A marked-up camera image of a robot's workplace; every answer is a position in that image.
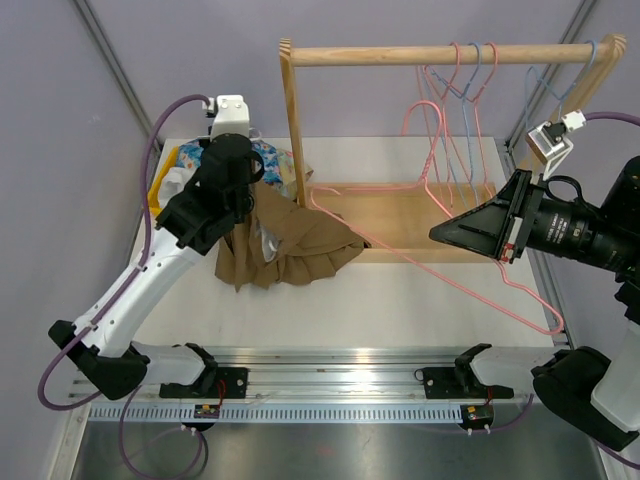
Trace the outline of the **pastel floral garment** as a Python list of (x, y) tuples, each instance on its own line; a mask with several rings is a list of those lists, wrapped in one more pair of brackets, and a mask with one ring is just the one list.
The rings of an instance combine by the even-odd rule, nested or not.
[(293, 154), (288, 150), (280, 148), (276, 149), (276, 153), (279, 167), (279, 183), (276, 189), (285, 198), (299, 202), (297, 174)]

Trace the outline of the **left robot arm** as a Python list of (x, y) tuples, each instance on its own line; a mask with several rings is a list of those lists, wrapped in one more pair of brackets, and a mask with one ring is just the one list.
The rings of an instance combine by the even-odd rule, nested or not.
[(250, 214), (252, 186), (263, 174), (264, 162), (248, 137), (212, 139), (199, 168), (157, 216), (138, 260), (92, 310), (51, 326), (51, 340), (99, 394), (120, 400), (144, 385), (168, 385), (186, 397), (213, 392), (218, 364), (204, 348), (133, 338), (173, 284)]

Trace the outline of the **blue floral garment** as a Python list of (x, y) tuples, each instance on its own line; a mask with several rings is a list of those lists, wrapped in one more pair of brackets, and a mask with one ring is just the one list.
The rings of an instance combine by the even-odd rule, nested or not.
[[(178, 147), (175, 166), (186, 170), (195, 170), (208, 141), (194, 139)], [(262, 158), (265, 166), (263, 180), (266, 184), (282, 190), (286, 186), (286, 168), (291, 166), (291, 154), (263, 140), (253, 141), (252, 149)]]

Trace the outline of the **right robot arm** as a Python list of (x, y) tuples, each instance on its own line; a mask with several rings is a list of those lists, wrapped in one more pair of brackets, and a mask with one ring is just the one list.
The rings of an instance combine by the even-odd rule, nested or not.
[(639, 159), (628, 160), (600, 206), (580, 183), (517, 169), (493, 198), (430, 230), (430, 239), (511, 263), (526, 250), (607, 271), (614, 298), (589, 299), (601, 286), (564, 279), (578, 299), (570, 312), (574, 347), (515, 375), (491, 346), (472, 348), (454, 371), (456, 389), (476, 396), (498, 385), (533, 389), (554, 414), (602, 447), (619, 452), (639, 436)]

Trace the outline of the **pink hanger with brown skirt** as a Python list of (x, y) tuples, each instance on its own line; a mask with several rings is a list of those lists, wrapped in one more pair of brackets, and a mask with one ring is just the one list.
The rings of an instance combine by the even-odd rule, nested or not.
[(330, 212), (327, 208), (325, 208), (324, 206), (320, 205), (315, 197), (314, 194), (322, 191), (322, 192), (329, 192), (333, 195), (336, 196), (341, 196), (343, 195), (345, 192), (349, 191), (349, 192), (356, 192), (356, 193), (371, 193), (371, 194), (377, 194), (377, 193), (384, 193), (384, 194), (398, 194), (400, 192), (405, 192), (405, 191), (413, 191), (416, 190), (418, 188), (422, 188), (424, 189), (424, 191), (426, 192), (426, 195), (431, 199), (432, 203), (438, 207), (441, 212), (449, 219), (451, 219), (453, 217), (453, 207), (452, 206), (446, 206), (444, 204), (443, 201), (437, 199), (437, 197), (435, 196), (435, 194), (431, 191), (430, 186), (429, 186), (429, 173), (431, 171), (437, 173), (439, 171), (439, 168), (437, 166), (437, 161), (436, 161), (436, 141), (439, 138), (439, 135), (441, 133), (441, 114), (439, 111), (439, 107), (436, 103), (434, 103), (433, 101), (429, 101), (429, 100), (419, 100), (417, 102), (415, 102), (413, 105), (411, 105), (404, 116), (404, 120), (403, 120), (403, 125), (402, 125), (402, 129), (401, 129), (401, 134), (402, 135), (406, 135), (409, 129), (409, 124), (410, 124), (410, 119), (411, 119), (411, 114), (413, 113), (413, 111), (417, 108), (417, 107), (423, 107), (423, 108), (431, 108), (436, 116), (436, 129), (435, 130), (428, 130), (427, 134), (428, 137), (430, 139), (430, 150), (429, 153), (426, 157), (425, 163), (424, 163), (424, 167), (422, 170), (422, 173), (420, 174), (418, 180), (414, 183), (398, 183), (398, 184), (375, 184), (373, 186), (366, 186), (364, 184), (358, 184), (358, 185), (352, 185), (352, 186), (348, 186), (348, 185), (334, 185), (331, 186), (329, 184), (316, 184), (316, 183), (312, 183), (309, 184), (305, 187), (305, 191), (307, 193), (307, 201), (310, 203), (311, 206), (314, 207), (314, 209), (319, 210), (327, 215), (329, 215), (331, 218), (339, 221), (341, 224), (347, 226), (350, 228), (351, 231), (353, 231), (354, 233), (358, 234), (360, 237), (362, 237), (363, 239), (365, 239), (367, 242), (382, 248), (383, 250), (389, 252), (390, 254), (398, 257), (401, 261), (405, 262), (405, 263), (410, 263), (413, 264), (415, 266), (417, 266), (418, 268), (422, 269), (423, 271), (435, 276), (436, 278), (444, 281), (445, 283), (447, 283), (448, 285), (458, 289), (459, 291), (475, 298), (476, 300), (484, 303), (485, 305), (497, 310), (498, 312), (505, 314), (511, 318), (513, 318), (514, 320), (520, 322), (521, 324), (535, 330), (536, 332), (543, 334), (543, 335), (547, 335), (547, 336), (553, 336), (553, 335), (559, 335), (561, 334), (564, 330), (565, 330), (565, 319), (562, 316), (562, 314), (555, 309), (553, 306), (551, 306), (547, 301), (545, 301), (541, 296), (539, 296), (537, 293), (535, 293), (532, 289), (530, 289), (529, 287), (522, 285), (520, 283), (514, 282), (512, 280), (509, 279), (506, 268), (504, 266), (504, 263), (496, 260), (494, 262), (494, 264), (496, 265), (496, 267), (498, 268), (500, 275), (501, 275), (501, 279), (503, 281), (503, 283), (511, 288), (520, 290), (524, 293), (526, 293), (528, 296), (530, 296), (531, 298), (533, 298), (537, 303), (539, 303), (544, 309), (546, 309), (549, 313), (551, 313), (551, 315), (556, 319), (556, 326), (554, 328), (551, 328), (549, 330), (546, 330), (532, 322), (530, 322), (529, 320), (515, 314), (513, 311), (493, 302), (492, 300), (480, 295), (479, 293), (455, 282), (454, 280), (450, 279), (449, 277), (436, 272), (435, 270), (431, 269), (428, 265), (430, 263), (453, 263), (455, 261), (457, 261), (459, 259), (459, 256), (454, 254), (451, 250), (427, 250), (427, 251), (418, 251), (418, 250), (409, 250), (409, 249), (396, 249), (386, 243), (384, 243), (382, 240), (380, 240), (379, 238), (371, 235), (370, 233), (362, 230), (361, 228), (347, 222), (346, 220), (344, 220), (342, 217), (340, 217), (338, 214), (336, 213), (332, 213)]

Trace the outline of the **white cloth garment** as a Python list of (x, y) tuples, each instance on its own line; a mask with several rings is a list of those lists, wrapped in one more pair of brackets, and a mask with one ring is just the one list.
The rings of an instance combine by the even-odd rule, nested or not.
[(181, 193), (192, 175), (192, 170), (171, 167), (161, 180), (157, 193), (158, 203), (165, 205), (173, 196)]

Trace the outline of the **brown skirt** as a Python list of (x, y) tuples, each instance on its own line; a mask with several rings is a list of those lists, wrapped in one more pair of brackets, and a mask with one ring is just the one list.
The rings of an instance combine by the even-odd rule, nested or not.
[(215, 276), (236, 290), (330, 278), (368, 247), (339, 220), (297, 205), (262, 181), (253, 195), (250, 216), (219, 241)]

